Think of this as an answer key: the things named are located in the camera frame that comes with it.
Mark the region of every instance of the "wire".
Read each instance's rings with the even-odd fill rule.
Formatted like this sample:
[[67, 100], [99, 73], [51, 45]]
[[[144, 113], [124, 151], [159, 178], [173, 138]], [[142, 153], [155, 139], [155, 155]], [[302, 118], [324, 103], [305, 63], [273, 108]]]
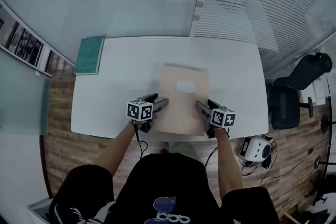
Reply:
[[[326, 149], [327, 147], [330, 147], [330, 146], [332, 146], [332, 145], [334, 145], [334, 144], [329, 144], [328, 146], [325, 146], [325, 147], [317, 147], [317, 148], [313, 148], [313, 150], [320, 150], [320, 149], [322, 149], [322, 150], [324, 150], [324, 149]], [[285, 188], [282, 192], [280, 192], [277, 196], [275, 196], [274, 198], [272, 198], [272, 200], [274, 200], [275, 198], [277, 198], [277, 197], [279, 197], [282, 193], [284, 193], [287, 189], [289, 189], [291, 186], [293, 186], [297, 181], [299, 181], [301, 179], [301, 177], [298, 177], [294, 182], [292, 182], [290, 185], [288, 185], [288, 187], [287, 188]]]
[[[249, 161], [247, 161], [247, 160], [244, 160], [244, 161], [241, 163], [241, 165], [243, 166], [243, 167], [241, 168], [242, 176], [249, 176], [249, 175], [251, 175], [251, 174], [257, 169], [257, 167], [258, 167], [258, 163], [257, 163], [257, 162], [249, 162]], [[243, 174], [243, 170], [244, 170], [245, 167], [250, 167], [250, 168], [251, 168], [251, 167], [255, 167], [255, 168], [254, 168], [254, 170], [251, 171], [250, 173]]]
[[275, 178], [279, 178], [279, 177], [282, 177], [282, 176], [286, 176], [286, 175], [288, 175], [289, 173], [291, 173], [296, 167], [298, 167], [301, 163], [303, 163], [307, 158], [308, 158], [308, 156], [314, 151], [314, 150], [320, 150], [320, 149], [325, 149], [325, 148], [327, 148], [327, 147], [330, 147], [330, 146], [332, 146], [333, 144], [329, 144], [328, 146], [325, 146], [325, 147], [318, 147], [318, 148], [312, 148], [310, 151], [309, 151], [309, 153], [308, 153], [308, 155], [303, 159], [303, 160], [301, 160], [292, 170], [290, 170], [290, 171], [288, 171], [287, 173], [285, 173], [285, 174], [283, 174], [283, 175], [281, 175], [281, 176], [275, 176], [275, 177], [272, 177], [272, 178], [270, 178], [269, 180], [267, 180], [267, 181], [265, 181], [265, 183], [262, 185], [263, 187], [265, 186], [265, 184], [267, 183], [267, 182], [269, 182], [269, 181], [271, 181], [272, 179], [275, 179]]
[[275, 153], [276, 153], [277, 155], [275, 156], [275, 159], [274, 159], [274, 162], [273, 162], [272, 165], [271, 165], [271, 168], [267, 171], [267, 173], [265, 174], [265, 176], [262, 178], [262, 180], [261, 180], [261, 182], [260, 182], [260, 187], [261, 187], [261, 184], [263, 183], [264, 179], [265, 179], [266, 176], [268, 175], [268, 173], [272, 170], [274, 163], [277, 161], [277, 157], [278, 157], [277, 147], [278, 147], [278, 144], [277, 144], [277, 142], [271, 142], [271, 144], [275, 144], [274, 151], [275, 151]]
[[[139, 147], [140, 147], [140, 151], [141, 151], [140, 159], [142, 159], [143, 153], [144, 153], [144, 152], [147, 150], [147, 148], [148, 148], [148, 144], [147, 144], [147, 142], [145, 142], [145, 141], [139, 140], [138, 126], [141, 125], [141, 123], [138, 124], [138, 125], [135, 123], [135, 121], [132, 121], [132, 123], [133, 123], [133, 126], [134, 126], [136, 139], [137, 139], [138, 145], [139, 145]], [[141, 144], [141, 143], [145, 143], [145, 144], [146, 144], [146, 148], [145, 148], [144, 150], [142, 150], [142, 144]]]
[[210, 155], [209, 155], [209, 157], [208, 157], [208, 159], [206, 160], [206, 163], [205, 163], [205, 165], [204, 165], [204, 166], [205, 166], [205, 169], [206, 169], [206, 166], [208, 165], [208, 162], [209, 162], [211, 156], [212, 156], [217, 150], [218, 150], [218, 146], [215, 147], [215, 149], [210, 153]]
[[[227, 129], [227, 132], [226, 132], [226, 134], [227, 134], [228, 137], [230, 137], [230, 136], [229, 136], [229, 132], [230, 132], [230, 128], [228, 128], [228, 129]], [[209, 157], [208, 157], [208, 159], [206, 160], [206, 163], [205, 163], [205, 165], [204, 165], [204, 166], [205, 166], [205, 170], [206, 170], [206, 166], [208, 165], [208, 162], [209, 162], [211, 156], [212, 156], [217, 150], [218, 150], [218, 146], [215, 147], [215, 149], [210, 153], [210, 155], [209, 155]]]

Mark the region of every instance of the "tabletop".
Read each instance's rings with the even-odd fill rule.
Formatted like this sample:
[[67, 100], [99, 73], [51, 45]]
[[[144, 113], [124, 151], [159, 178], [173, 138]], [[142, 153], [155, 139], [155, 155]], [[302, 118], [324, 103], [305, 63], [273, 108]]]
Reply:
[[[206, 70], [209, 99], [237, 113], [230, 138], [268, 132], [264, 73], [255, 44], [216, 38], [128, 37], [105, 40], [96, 75], [76, 76], [71, 130], [114, 138], [128, 122], [127, 101], [159, 93], [165, 65]], [[139, 132], [145, 141], [202, 141], [207, 136]]]

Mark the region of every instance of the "black chair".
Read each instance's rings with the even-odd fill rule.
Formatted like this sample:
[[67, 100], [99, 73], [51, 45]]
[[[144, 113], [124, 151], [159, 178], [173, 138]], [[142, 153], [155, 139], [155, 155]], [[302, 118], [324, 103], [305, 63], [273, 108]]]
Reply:
[[300, 108], [308, 108], [313, 117], [313, 104], [300, 103], [298, 90], [304, 90], [324, 73], [330, 72], [332, 61], [327, 54], [306, 55], [288, 77], [278, 78], [268, 86], [268, 111], [274, 129], [290, 129], [299, 126]]

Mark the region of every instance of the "hand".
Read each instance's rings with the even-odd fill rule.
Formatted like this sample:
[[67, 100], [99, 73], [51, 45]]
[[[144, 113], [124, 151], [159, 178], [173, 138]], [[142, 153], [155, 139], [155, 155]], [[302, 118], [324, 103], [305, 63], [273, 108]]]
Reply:
[[221, 129], [221, 128], [215, 128], [215, 137], [217, 138], [217, 140], [222, 140], [225, 139], [227, 136], [227, 132], [225, 129]]

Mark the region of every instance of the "person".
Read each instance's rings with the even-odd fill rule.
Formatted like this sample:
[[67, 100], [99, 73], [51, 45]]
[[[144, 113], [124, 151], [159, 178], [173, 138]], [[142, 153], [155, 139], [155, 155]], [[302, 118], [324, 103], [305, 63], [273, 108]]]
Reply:
[[239, 167], [222, 129], [215, 129], [221, 207], [210, 191], [205, 166], [187, 143], [172, 143], [169, 154], [141, 158], [114, 201], [112, 178], [135, 128], [127, 124], [94, 164], [68, 173], [49, 207], [51, 224], [279, 223], [265, 188], [243, 189]]

